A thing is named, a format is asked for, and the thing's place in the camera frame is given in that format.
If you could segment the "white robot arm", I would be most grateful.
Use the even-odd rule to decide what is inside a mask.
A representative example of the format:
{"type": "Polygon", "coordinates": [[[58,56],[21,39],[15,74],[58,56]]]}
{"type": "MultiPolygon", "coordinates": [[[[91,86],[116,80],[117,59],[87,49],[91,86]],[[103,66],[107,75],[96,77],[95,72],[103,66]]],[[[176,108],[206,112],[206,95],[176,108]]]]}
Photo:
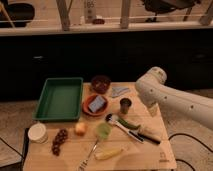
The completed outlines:
{"type": "Polygon", "coordinates": [[[165,86],[166,72],[160,67],[150,68],[135,82],[144,105],[166,105],[213,130],[213,99],[165,86]]]}

